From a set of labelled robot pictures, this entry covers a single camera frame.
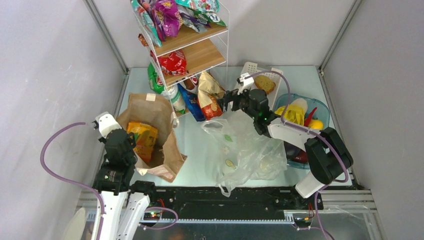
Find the yellow toy cabbage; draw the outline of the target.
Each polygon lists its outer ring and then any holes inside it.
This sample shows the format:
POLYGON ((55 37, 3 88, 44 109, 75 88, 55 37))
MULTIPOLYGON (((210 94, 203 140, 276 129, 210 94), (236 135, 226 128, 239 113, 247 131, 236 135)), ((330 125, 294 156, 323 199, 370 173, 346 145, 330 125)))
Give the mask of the yellow toy cabbage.
POLYGON ((283 116, 286 120, 303 126, 307 110, 307 101, 304 98, 297 98, 288 105, 288 109, 284 112, 283 116))

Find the white plastic basket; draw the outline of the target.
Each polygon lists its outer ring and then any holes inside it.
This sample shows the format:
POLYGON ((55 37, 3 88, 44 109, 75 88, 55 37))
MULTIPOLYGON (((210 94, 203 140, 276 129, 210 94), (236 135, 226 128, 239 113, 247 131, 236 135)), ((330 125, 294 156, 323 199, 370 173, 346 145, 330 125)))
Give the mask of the white plastic basket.
POLYGON ((283 71, 274 67, 259 65, 258 63, 254 62, 246 62, 243 66, 243 69, 241 70, 240 77, 246 77, 250 76, 255 73, 260 73, 260 76, 266 76, 268 77, 272 82, 275 83, 274 90, 267 94, 268 98, 268 106, 271 110, 274 109, 277 97, 278 97, 278 91, 280 87, 280 83, 283 81, 281 76, 279 74, 275 74, 275 72, 283 74, 283 71))

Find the translucent plastic grocery bag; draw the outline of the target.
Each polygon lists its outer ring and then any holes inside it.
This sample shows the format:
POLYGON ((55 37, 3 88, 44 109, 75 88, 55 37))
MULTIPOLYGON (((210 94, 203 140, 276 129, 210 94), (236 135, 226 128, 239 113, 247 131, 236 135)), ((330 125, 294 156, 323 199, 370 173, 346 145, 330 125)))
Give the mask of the translucent plastic grocery bag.
POLYGON ((253 119, 242 111, 226 113, 202 123, 212 144, 215 183, 225 197, 249 180, 275 180, 287 170, 282 140, 259 135, 253 119))

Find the red snack bag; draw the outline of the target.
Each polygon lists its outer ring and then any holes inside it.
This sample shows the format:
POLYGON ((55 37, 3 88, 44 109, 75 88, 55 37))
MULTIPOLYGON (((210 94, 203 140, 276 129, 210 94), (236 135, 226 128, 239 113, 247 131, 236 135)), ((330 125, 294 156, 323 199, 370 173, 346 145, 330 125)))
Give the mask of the red snack bag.
POLYGON ((183 76, 187 73, 187 59, 182 50, 159 56, 157 60, 164 75, 183 76))

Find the dark purple toy eggplant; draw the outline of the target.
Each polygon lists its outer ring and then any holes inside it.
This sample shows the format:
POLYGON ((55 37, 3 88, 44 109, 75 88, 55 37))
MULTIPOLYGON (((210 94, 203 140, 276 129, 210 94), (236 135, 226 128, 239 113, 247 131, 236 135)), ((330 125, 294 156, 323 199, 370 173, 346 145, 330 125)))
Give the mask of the dark purple toy eggplant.
POLYGON ((286 158, 288 160, 294 159, 295 157, 297 157, 300 154, 301 149, 298 148, 297 146, 292 145, 292 144, 290 144, 286 141, 284 141, 283 144, 284 144, 284 148, 285 148, 286 158))

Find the yellow toy pear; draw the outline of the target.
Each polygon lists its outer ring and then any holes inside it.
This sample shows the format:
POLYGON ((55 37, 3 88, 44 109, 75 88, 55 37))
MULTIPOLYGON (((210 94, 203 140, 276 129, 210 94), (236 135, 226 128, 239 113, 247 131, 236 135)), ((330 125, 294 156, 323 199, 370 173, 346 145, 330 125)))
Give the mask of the yellow toy pear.
POLYGON ((310 128, 310 129, 315 129, 315 130, 323 130, 324 129, 324 123, 319 119, 312 119, 309 122, 307 127, 310 128))

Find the purple snack bag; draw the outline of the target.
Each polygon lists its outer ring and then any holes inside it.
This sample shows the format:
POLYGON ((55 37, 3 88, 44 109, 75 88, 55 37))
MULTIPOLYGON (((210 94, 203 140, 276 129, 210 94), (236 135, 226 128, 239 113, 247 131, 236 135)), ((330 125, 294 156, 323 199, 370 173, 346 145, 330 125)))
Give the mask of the purple snack bag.
POLYGON ((155 0, 151 11, 161 40, 178 36, 183 20, 175 0, 155 0))

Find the brown burlap tote bag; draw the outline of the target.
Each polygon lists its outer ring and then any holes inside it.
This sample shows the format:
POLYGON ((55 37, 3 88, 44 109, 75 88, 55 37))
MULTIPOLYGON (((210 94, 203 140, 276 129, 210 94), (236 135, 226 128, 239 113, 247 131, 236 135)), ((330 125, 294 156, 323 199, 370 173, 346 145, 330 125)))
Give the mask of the brown burlap tote bag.
POLYGON ((135 169, 142 176, 151 174, 172 183, 187 156, 178 148, 174 120, 176 119, 172 104, 168 99, 155 93, 130 93, 127 108, 116 121, 128 129, 130 122, 152 126, 158 130, 153 145, 151 160, 144 161, 137 156, 135 169))

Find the white red chips bag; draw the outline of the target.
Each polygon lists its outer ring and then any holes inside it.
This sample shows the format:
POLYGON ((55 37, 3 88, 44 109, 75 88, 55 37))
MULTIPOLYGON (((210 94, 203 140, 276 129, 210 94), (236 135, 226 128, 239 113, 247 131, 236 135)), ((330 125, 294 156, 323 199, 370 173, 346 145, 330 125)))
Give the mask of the white red chips bag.
POLYGON ((199 80, 195 75, 193 75, 183 81, 183 86, 188 92, 197 95, 199 88, 199 80))

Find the red toy pepper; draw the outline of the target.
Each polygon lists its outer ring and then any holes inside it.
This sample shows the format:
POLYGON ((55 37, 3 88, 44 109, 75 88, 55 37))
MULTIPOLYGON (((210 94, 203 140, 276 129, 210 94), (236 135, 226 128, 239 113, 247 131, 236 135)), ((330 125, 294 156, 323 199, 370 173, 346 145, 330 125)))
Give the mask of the red toy pepper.
POLYGON ((314 113, 316 112, 316 110, 317 110, 318 108, 317 107, 315 107, 308 115, 307 115, 307 117, 306 117, 306 119, 304 120, 304 126, 305 127, 308 127, 309 126, 309 124, 310 124, 310 122, 311 122, 311 120, 313 119, 313 116, 314 116, 314 113))

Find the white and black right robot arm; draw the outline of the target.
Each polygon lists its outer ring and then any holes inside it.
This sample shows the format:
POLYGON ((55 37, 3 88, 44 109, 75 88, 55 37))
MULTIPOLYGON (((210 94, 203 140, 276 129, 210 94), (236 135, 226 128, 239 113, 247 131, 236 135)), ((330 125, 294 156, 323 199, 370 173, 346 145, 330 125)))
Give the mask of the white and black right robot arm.
POLYGON ((285 120, 270 109, 266 92, 260 89, 226 91, 217 103, 223 110, 231 105, 233 112, 247 114, 259 135, 282 140, 306 153, 309 173, 294 186, 296 191, 290 196, 295 208, 304 209, 311 195, 337 181, 340 175, 344 175, 344 183, 350 179, 348 168, 353 158, 334 128, 316 130, 285 120))

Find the teal plastic tub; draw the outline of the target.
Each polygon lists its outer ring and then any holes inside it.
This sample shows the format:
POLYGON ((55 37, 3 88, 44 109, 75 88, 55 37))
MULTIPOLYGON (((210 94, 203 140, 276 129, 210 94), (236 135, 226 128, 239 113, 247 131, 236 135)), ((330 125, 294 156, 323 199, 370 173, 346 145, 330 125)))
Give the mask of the teal plastic tub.
MULTIPOLYGON (((328 107, 322 101, 320 101, 318 99, 302 96, 302 95, 299 95, 299 94, 296 94, 296 93, 291 94, 289 102, 292 103, 292 101, 294 101, 295 99, 299 99, 299 98, 303 98, 307 101, 308 109, 307 109, 306 114, 305 114, 305 119, 308 116, 308 114, 315 107, 317 107, 317 110, 315 111, 312 119, 321 120, 324 124, 323 129, 327 128, 329 126, 329 123, 330 123, 330 111, 329 111, 328 107)), ((309 164, 300 164, 300 163, 292 161, 292 159, 287 159, 287 165, 292 167, 292 168, 297 168, 297 169, 306 169, 306 170, 310 169, 309 164)))

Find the orange yellow snack bag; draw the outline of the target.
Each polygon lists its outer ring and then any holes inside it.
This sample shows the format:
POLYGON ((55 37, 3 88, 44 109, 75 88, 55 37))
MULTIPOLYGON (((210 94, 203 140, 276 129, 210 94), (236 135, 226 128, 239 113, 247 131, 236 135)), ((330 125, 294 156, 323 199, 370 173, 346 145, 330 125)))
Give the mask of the orange yellow snack bag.
POLYGON ((127 132, 134 134, 136 146, 133 150, 135 153, 145 163, 150 163, 158 138, 157 128, 145 123, 131 121, 127 125, 127 132))

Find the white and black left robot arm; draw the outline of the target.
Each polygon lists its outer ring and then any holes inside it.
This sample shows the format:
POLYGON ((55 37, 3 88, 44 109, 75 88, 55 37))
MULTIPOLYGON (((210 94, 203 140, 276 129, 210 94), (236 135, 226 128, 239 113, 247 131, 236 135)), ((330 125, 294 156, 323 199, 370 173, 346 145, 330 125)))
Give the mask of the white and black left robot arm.
POLYGON ((105 155, 93 188, 101 197, 93 229, 97 240, 131 240, 147 208, 158 202, 151 181, 131 182, 137 155, 135 135, 124 129, 111 130, 100 138, 105 155))

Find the teal snack bag left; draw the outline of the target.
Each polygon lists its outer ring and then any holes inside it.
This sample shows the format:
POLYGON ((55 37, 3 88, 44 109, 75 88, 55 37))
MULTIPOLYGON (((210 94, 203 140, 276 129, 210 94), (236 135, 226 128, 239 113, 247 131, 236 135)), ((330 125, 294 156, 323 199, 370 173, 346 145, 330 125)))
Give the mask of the teal snack bag left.
POLYGON ((161 47, 162 41, 150 14, 150 5, 146 0, 131 0, 132 10, 141 29, 140 41, 144 46, 148 43, 161 47))

